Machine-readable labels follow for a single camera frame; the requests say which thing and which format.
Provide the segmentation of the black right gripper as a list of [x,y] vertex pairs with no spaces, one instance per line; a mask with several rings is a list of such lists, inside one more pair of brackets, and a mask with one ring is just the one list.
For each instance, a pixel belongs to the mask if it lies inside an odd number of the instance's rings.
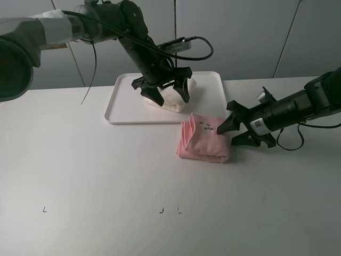
[[217,134],[239,131],[240,124],[243,124],[247,128],[247,131],[232,138],[232,146],[259,147],[264,142],[269,148],[275,147],[275,138],[271,135],[271,130],[265,124],[265,119],[269,116],[269,112],[266,109],[275,102],[276,99],[272,94],[268,102],[260,103],[250,109],[234,100],[229,102],[227,110],[231,114],[217,128]]

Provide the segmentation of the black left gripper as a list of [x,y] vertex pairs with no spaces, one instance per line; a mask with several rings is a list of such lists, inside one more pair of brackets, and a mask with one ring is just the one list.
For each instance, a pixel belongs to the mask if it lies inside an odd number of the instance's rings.
[[166,58],[154,53],[131,53],[131,59],[142,77],[133,80],[132,87],[141,88],[141,96],[163,106],[164,98],[157,87],[175,81],[173,89],[184,102],[189,102],[188,79],[192,77],[190,67],[172,68]]

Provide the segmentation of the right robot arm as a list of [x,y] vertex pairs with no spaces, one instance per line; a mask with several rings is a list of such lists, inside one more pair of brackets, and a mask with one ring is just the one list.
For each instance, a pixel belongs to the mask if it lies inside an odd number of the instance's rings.
[[272,132],[286,127],[307,127],[307,121],[340,112],[340,69],[327,72],[308,82],[303,90],[276,100],[264,89],[258,96],[259,105],[246,108],[236,101],[227,104],[230,116],[217,128],[217,134],[237,131],[243,124],[247,131],[231,140],[233,146],[269,148],[279,144]]

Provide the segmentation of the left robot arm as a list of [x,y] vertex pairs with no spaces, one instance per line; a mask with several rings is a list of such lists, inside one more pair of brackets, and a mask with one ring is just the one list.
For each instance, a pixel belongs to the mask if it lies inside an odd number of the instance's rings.
[[174,56],[158,47],[149,36],[141,9],[132,1],[85,1],[74,12],[52,10],[24,18],[1,20],[1,101],[22,96],[29,89],[40,54],[51,47],[81,40],[96,44],[117,40],[141,72],[132,87],[162,106],[161,91],[172,87],[190,99],[189,67],[177,68]]

